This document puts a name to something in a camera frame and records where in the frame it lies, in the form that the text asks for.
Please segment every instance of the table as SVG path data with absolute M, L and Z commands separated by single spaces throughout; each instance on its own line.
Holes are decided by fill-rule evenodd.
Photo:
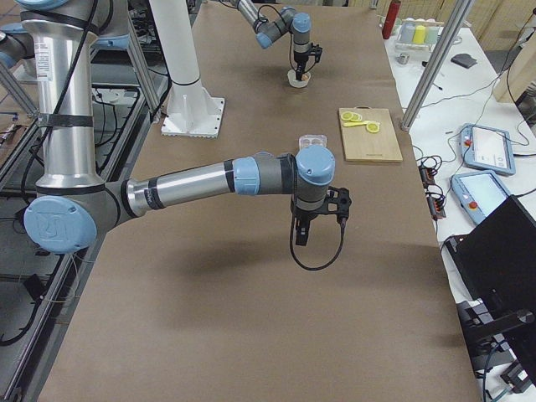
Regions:
M 450 177 L 455 173 L 466 173 L 473 171 L 461 165 L 461 155 L 459 152 L 459 142 L 452 141 L 452 147 L 456 150 L 456 157 L 448 147 L 447 138 L 455 135 L 465 123 L 476 123 L 484 126 L 502 128 L 510 132 L 513 140 L 524 142 L 519 135 L 518 129 L 528 138 L 529 146 L 521 147 L 513 144 L 514 153 L 533 153 L 536 150 L 536 139 L 521 114 L 513 103 L 498 103 L 492 93 L 493 81 L 497 78 L 495 70 L 487 60 L 486 55 L 478 44 L 469 28 L 462 28 L 460 31 L 462 39 L 460 44 L 452 46 L 446 57 L 446 62 L 441 67 L 440 73 L 435 79 L 435 83 L 442 88 L 432 86 L 424 105 L 440 101 L 442 98 L 455 95 L 471 94 L 489 85 L 486 89 L 478 91 L 471 96 L 458 97 L 452 100 L 444 100 L 433 106 L 427 106 L 420 110 L 415 124 L 411 127 L 410 135 L 413 143 L 419 147 L 425 155 L 437 154 L 444 160 L 453 162 L 444 164 L 435 180 L 442 186 L 445 192 L 450 187 Z M 395 38 L 384 42 L 389 64 L 396 79 L 396 87 L 399 94 L 400 104 L 405 107 L 410 102 L 415 87 L 424 71 L 422 61 L 430 58 L 428 52 L 418 50 L 397 49 Z M 400 52 L 410 54 L 410 62 L 401 65 L 396 61 Z M 459 53 L 468 53 L 477 60 L 477 64 L 469 70 L 453 64 L 451 58 Z M 421 157 L 420 151 L 415 150 L 415 157 Z M 525 193 L 536 187 L 534 172 L 536 170 L 536 160 L 533 158 L 515 160 L 517 172 L 512 177 L 503 178 L 502 181 L 514 194 Z M 520 198 L 523 206 L 536 216 L 536 197 L 529 195 Z M 450 235 L 463 235 L 469 233 L 475 227 L 468 215 L 463 211 L 456 197 L 450 193 L 447 196 L 446 219 L 439 221 L 437 239 L 442 242 Z M 443 250 L 443 261 L 449 276 L 452 294 L 456 302 L 471 300 L 460 275 L 452 261 L 448 251 Z M 499 374 L 507 367 L 497 366 L 487 379 L 487 388 L 493 395 L 497 395 L 504 388 L 504 382 L 499 378 Z M 503 398 L 505 401 L 532 401 L 536 399 L 536 388 L 530 387 L 524 394 L 511 394 Z
M 343 160 L 338 107 L 402 116 L 374 12 L 300 9 L 325 49 L 306 90 L 286 83 L 288 39 L 263 51 L 237 12 L 202 6 L 193 33 L 204 85 L 226 98 L 219 138 L 155 127 L 133 177 L 295 151 L 300 135 L 324 133 L 333 184 L 353 197 L 337 263 L 293 264 L 286 196 L 228 194 L 124 224 L 106 237 L 39 400 L 479 400 L 410 137 L 397 131 L 402 163 Z M 337 236 L 317 219 L 299 255 L 325 261 Z

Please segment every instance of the screen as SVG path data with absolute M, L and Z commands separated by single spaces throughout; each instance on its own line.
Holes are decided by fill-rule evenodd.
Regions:
M 507 197 L 491 174 L 475 174 L 460 178 L 466 190 L 477 201 L 478 208 L 488 216 Z
M 506 144 L 504 143 L 506 140 L 501 132 L 473 127 L 472 141 L 475 162 L 497 168 L 509 168 Z
M 460 272 L 494 318 L 520 309 L 536 314 L 536 222 L 508 197 L 456 250 Z M 503 333 L 536 384 L 536 323 Z

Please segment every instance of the robotic arm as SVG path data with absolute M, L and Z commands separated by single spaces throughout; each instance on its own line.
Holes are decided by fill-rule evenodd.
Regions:
M 20 23 L 0 27 L 0 61 L 11 69 L 21 59 L 32 59 L 34 41 Z
M 296 81 L 303 80 L 310 57 L 314 58 L 315 64 L 320 63 L 322 48 L 310 41 L 311 18 L 309 14 L 298 13 L 294 8 L 284 7 L 278 12 L 278 18 L 270 22 L 251 0 L 230 0 L 230 2 L 251 25 L 255 31 L 257 42 L 263 49 L 269 48 L 287 32 L 291 33 L 294 61 L 297 64 L 294 69 Z
M 229 192 L 292 194 L 297 245 L 307 243 L 310 222 L 319 214 L 336 214 L 343 235 L 351 200 L 346 189 L 329 187 L 335 159 L 320 146 L 304 148 L 296 158 L 260 153 L 148 180 L 105 183 L 95 172 L 89 46 L 101 33 L 111 33 L 112 42 L 121 39 L 126 20 L 111 10 L 125 8 L 126 0 L 17 2 L 25 8 L 23 26 L 36 54 L 48 62 L 37 63 L 44 175 L 24 215 L 34 242 L 56 254 L 76 252 L 149 210 Z

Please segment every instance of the white pillar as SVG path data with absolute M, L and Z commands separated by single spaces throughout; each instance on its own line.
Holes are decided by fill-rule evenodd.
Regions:
M 150 0 L 149 3 L 173 80 L 162 134 L 216 138 L 225 101 L 211 97 L 201 82 L 186 2 Z

